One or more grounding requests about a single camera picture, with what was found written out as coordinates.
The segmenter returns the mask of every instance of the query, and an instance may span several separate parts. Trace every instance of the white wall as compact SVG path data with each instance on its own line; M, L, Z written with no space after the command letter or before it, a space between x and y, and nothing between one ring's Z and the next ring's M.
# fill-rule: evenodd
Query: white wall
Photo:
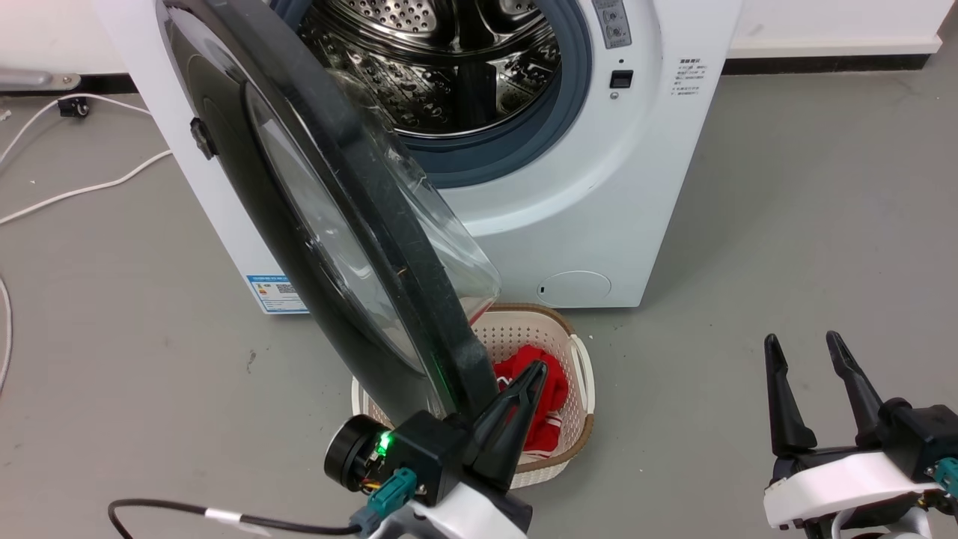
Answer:
M731 58L933 53L953 0L744 1ZM90 0L0 0L0 67L126 71Z

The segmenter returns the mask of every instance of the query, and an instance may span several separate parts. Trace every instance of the stainless steel drum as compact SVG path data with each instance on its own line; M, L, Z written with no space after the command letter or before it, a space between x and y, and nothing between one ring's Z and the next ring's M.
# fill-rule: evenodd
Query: stainless steel drum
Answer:
M397 131L423 138L507 122L560 64L552 28L524 0L314 0L300 37L364 82Z

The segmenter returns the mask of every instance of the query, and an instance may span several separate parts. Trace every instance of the red garment with white stripes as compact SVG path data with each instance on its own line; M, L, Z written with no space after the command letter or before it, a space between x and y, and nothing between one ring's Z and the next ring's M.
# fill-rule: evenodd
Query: red garment with white stripes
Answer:
M526 345L519 348L514 356L497 363L493 368L501 391L535 360L545 362L549 370L522 452L535 457L549 457L559 445L559 434L562 430L559 410L569 396L569 383L562 372L562 365L545 350Z

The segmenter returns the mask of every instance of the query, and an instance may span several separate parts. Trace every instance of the green led light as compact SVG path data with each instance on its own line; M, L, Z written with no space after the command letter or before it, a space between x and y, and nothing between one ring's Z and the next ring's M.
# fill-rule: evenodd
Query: green led light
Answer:
M385 432L379 435L379 444L376 445L376 452L379 453L381 457L386 456L386 450L389 449L389 444L393 442L393 436L390 432Z

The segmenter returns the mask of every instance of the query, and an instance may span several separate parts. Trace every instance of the front-loading washing machine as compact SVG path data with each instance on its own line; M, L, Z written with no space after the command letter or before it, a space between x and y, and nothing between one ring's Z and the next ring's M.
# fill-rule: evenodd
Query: front-loading washing machine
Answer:
M212 158L216 141L197 117L204 102L184 90L201 83L200 76L175 65L171 25L188 36L191 54L229 64L224 72L246 70L234 49L271 48L289 60L273 66L274 80L290 78L283 69L320 65L338 74L345 93L361 86L363 99L501 273L501 300L635 307L741 6L741 0L313 0L292 2L301 7L292 16L296 10L261 10L220 24L197 12L197 3L97 0L97 7L180 168L268 313L306 307ZM282 39L275 50L280 46L262 37L274 34L258 33L258 25L281 15L286 37L296 39ZM217 55L230 58L219 62ZM288 96L275 101L268 106L296 113ZM320 141L300 141L310 143Z

